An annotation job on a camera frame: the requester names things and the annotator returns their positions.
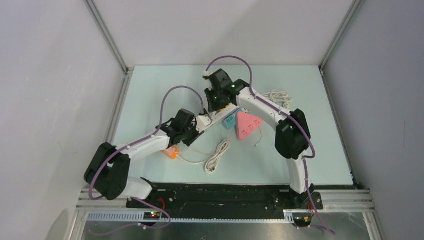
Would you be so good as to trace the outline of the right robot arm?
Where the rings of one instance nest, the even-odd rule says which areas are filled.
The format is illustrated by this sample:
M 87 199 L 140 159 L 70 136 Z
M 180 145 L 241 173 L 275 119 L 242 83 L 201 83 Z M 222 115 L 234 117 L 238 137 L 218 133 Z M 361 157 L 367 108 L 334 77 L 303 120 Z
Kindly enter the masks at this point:
M 209 82 L 205 89 L 208 111 L 215 112 L 233 104 L 259 117 L 275 131 L 274 146 L 277 152 L 287 160 L 292 191 L 291 204 L 303 209 L 311 201 L 307 190 L 305 167 L 302 160 L 311 148 L 311 135 L 305 114 L 297 109 L 289 111 L 264 98 L 252 86 L 242 79 L 232 81 L 230 76 L 219 69 L 213 73 L 205 72 L 204 79 Z

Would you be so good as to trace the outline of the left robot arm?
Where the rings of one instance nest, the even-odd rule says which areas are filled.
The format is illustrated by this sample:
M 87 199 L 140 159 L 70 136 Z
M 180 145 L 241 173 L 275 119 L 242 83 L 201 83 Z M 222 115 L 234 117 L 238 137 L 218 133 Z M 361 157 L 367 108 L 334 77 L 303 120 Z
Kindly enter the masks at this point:
M 101 144 L 84 174 L 85 182 L 90 185 L 89 198 L 96 200 L 93 195 L 96 190 L 109 201 L 118 197 L 138 198 L 145 208 L 154 207 L 158 201 L 157 193 L 152 191 L 149 181 L 129 176 L 131 166 L 179 143 L 190 146 L 211 123 L 206 112 L 195 115 L 180 109 L 175 117 L 161 123 L 154 132 L 140 140 L 123 147 L 108 142 Z

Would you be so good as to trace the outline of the white multicolour power strip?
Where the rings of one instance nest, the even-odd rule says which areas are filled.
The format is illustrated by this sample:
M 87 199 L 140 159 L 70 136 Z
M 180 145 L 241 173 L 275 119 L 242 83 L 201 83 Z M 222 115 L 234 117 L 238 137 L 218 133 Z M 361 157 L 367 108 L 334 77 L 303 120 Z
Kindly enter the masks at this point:
M 235 105 L 233 105 L 231 108 L 222 109 L 222 110 L 214 111 L 214 112 L 207 112 L 205 109 L 203 115 L 208 115 L 210 119 L 212 120 L 212 124 L 205 131 L 202 131 L 199 133 L 206 133 L 209 130 L 213 129 L 214 127 L 218 126 L 225 120 L 225 118 L 230 116 L 232 113 L 234 113 L 238 109 L 239 107 Z

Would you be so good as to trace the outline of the orange power strip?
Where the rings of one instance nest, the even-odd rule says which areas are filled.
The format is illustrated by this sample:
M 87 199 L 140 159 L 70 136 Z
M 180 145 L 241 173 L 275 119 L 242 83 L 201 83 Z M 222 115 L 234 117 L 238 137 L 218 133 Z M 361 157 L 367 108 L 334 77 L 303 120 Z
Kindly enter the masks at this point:
M 174 145 L 161 151 L 164 155 L 174 160 L 180 154 L 180 150 Z

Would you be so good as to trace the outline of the pink triangular power strip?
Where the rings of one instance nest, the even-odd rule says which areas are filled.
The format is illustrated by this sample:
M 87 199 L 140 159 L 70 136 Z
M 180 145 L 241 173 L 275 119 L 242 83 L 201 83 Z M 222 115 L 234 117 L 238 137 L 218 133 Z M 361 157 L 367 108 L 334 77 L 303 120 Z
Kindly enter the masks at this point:
M 263 120 L 257 116 L 244 111 L 239 111 L 235 115 L 236 118 L 236 135 L 239 141 L 243 141 L 255 130 L 261 127 Z

